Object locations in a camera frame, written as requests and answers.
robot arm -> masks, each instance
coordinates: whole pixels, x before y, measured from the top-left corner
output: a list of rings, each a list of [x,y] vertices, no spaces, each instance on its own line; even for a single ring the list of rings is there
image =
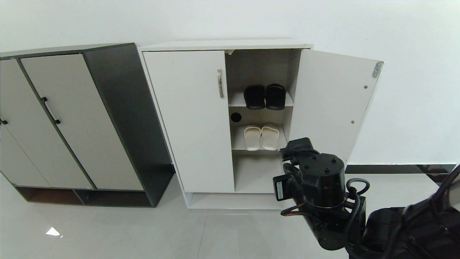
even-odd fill
[[[345,184],[341,159],[314,150],[308,138],[290,141],[280,152],[290,163],[283,165],[284,175],[273,178],[276,199],[296,203],[281,215],[303,216],[322,248],[345,248],[351,259],[458,258],[460,166],[428,199],[374,211],[366,223],[362,194],[370,185],[359,178]],[[366,187],[358,191],[353,182]]]

cabinet door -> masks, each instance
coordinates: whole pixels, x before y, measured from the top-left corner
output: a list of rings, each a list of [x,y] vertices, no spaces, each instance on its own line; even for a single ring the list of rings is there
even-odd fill
[[[0,169],[8,180],[20,186],[50,187],[8,129],[4,125],[0,128]]]
[[[48,99],[53,115],[61,121],[57,127],[96,187],[142,190],[83,55],[21,61],[39,96]]]
[[[377,60],[302,50],[289,139],[347,162],[378,79]]]
[[[0,61],[0,85],[2,119],[51,187],[91,188],[16,60]]]
[[[224,52],[144,52],[144,58],[185,191],[234,192]]]

cabinet top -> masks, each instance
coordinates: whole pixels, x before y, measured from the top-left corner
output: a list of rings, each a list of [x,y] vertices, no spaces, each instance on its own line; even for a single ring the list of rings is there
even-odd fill
[[[120,45],[129,45],[134,43],[108,43],[108,44],[91,44],[91,45],[76,45],[76,46],[62,46],[62,47],[47,47],[36,48],[27,50],[17,50],[10,52],[0,53],[0,59],[14,59],[14,58],[28,58],[38,56],[53,56],[53,55],[66,55],[83,53],[93,50],[100,50],[104,48],[120,47]]]
[[[139,51],[234,50],[271,48],[312,48],[296,39],[169,41],[138,48]]]

black door handle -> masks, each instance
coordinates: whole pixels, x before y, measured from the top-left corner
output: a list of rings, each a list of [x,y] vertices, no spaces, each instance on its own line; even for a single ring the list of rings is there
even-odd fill
[[[50,109],[48,109],[48,106],[46,106],[46,101],[48,101],[48,98],[42,97],[42,98],[41,98],[41,101],[42,101],[43,104],[45,105],[46,111],[48,111],[48,113],[49,113],[49,114],[51,115],[51,117],[53,118],[54,123],[56,123],[56,124],[61,123],[60,120],[56,120],[56,119],[53,117],[53,114],[50,112]]]

white slipper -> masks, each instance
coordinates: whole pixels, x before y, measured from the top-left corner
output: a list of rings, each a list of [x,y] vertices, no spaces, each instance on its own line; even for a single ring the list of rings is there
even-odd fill
[[[273,124],[265,124],[262,127],[262,147],[265,150],[277,150],[278,149],[278,137],[280,132],[278,127]]]
[[[260,149],[260,135],[262,131],[256,125],[246,126],[244,129],[244,145],[246,150],[255,151]]]

